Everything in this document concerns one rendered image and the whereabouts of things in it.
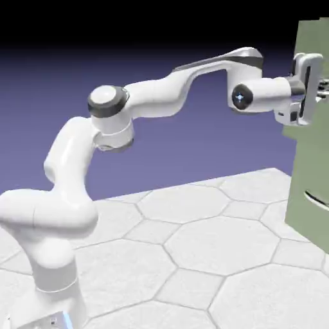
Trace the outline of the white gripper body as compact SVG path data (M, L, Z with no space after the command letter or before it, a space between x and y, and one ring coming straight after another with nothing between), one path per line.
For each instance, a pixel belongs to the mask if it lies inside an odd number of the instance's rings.
M293 64L292 99L293 103L299 105L297 124L309 125L316 109L323 56L318 53L297 53Z

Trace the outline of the sage green cabinet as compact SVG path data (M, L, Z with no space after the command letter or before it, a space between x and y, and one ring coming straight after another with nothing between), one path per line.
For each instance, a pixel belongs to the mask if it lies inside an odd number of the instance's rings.
M295 52L322 54L321 78L329 79L329 17L299 22ZM329 95L311 125L284 127L283 135L296 140L285 223L329 254Z

